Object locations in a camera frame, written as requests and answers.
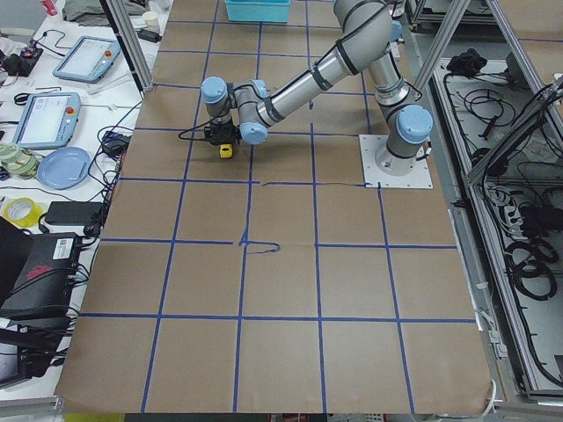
yellow tape roll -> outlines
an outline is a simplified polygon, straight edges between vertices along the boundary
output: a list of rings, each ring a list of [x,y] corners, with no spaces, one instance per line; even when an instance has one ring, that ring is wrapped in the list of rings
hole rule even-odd
[[[8,202],[3,214],[3,217],[12,224],[27,228],[37,224],[43,210],[29,198],[19,198]]]

black laptop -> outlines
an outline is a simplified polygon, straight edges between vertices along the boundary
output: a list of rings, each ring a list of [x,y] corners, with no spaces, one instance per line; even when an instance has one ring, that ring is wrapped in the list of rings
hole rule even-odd
[[[76,246],[76,233],[27,235],[0,217],[2,317],[17,321],[66,315]]]

metal bracket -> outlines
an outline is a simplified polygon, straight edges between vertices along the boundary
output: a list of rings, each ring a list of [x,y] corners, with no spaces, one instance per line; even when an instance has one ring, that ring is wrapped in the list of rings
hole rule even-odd
[[[363,180],[367,187],[432,189],[432,178],[425,159],[415,162],[413,170],[406,176],[392,176],[376,164],[376,153],[384,147],[387,135],[360,135],[362,148]],[[423,156],[420,149],[418,156]]]

teal plastic bin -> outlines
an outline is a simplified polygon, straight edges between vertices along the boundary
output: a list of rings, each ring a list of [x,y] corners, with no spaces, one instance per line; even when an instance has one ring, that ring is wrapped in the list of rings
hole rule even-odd
[[[225,0],[229,20],[287,22],[291,0]]]

metal post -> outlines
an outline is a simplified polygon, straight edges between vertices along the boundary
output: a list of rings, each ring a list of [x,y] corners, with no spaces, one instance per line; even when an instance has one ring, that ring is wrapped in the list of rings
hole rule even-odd
[[[430,77],[434,73],[438,61],[442,58],[443,52],[451,41],[451,37],[459,25],[462,17],[472,0],[452,0],[448,13],[446,13],[442,24],[440,25],[440,30],[434,38],[432,47],[430,47],[430,54],[426,61],[422,64],[420,72],[414,81],[414,87],[419,91],[426,88]]]
[[[145,92],[152,91],[154,81],[150,74],[149,65],[144,58],[131,19],[125,10],[125,5],[121,0],[100,0],[100,3],[113,28],[115,37],[121,45],[137,89]]]

